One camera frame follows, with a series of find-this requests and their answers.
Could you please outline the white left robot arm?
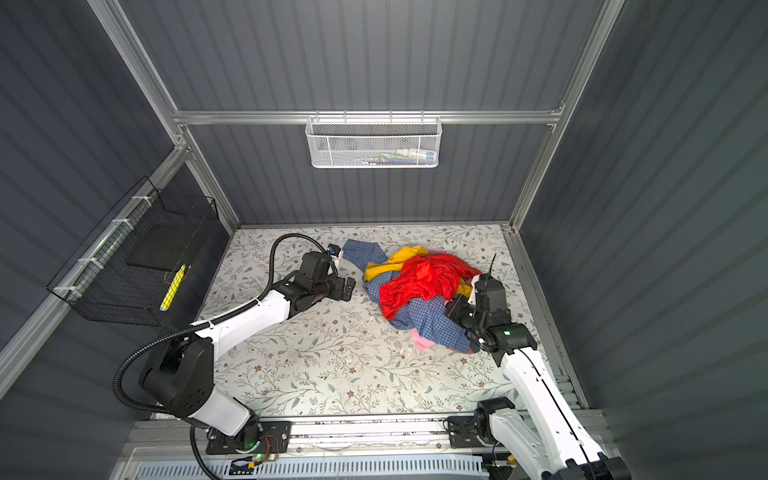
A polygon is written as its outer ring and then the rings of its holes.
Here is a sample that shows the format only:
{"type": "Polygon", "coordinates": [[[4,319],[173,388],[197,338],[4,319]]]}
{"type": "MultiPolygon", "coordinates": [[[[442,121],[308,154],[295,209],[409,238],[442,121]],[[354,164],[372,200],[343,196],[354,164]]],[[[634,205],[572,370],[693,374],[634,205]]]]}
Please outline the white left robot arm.
{"type": "Polygon", "coordinates": [[[331,244],[323,253],[304,254],[299,270],[273,283],[254,305],[242,311],[232,309],[217,324],[201,323],[199,331],[154,347],[139,385],[177,418],[229,437],[246,435],[257,415],[216,384],[215,363],[245,340],[326,298],[350,300],[355,280],[333,274],[340,252],[339,246],[331,244]]]}

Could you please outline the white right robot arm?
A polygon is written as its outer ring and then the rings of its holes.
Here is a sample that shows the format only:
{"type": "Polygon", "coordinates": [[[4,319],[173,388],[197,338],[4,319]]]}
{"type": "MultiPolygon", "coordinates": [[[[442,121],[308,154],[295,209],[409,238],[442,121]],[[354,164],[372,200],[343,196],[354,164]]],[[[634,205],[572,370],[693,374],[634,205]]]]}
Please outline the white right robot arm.
{"type": "Polygon", "coordinates": [[[527,327],[512,320],[503,284],[485,273],[471,286],[468,297],[446,305],[445,315],[492,356],[534,424],[506,397],[484,400],[474,414],[477,437],[503,445],[530,479],[630,479],[623,459],[608,456],[576,417],[527,327]]]}

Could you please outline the light pink cloth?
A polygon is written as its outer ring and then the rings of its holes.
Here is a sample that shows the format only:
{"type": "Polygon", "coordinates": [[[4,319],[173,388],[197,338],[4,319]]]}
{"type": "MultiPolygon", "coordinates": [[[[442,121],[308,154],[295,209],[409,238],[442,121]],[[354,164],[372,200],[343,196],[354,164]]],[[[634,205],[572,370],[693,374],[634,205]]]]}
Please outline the light pink cloth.
{"type": "Polygon", "coordinates": [[[433,341],[430,341],[430,340],[422,337],[419,334],[417,329],[411,329],[410,333],[411,333],[411,336],[412,336],[414,347],[416,348],[417,351],[423,351],[423,350],[429,349],[429,348],[431,348],[431,347],[433,347],[435,345],[435,343],[433,341]]]}

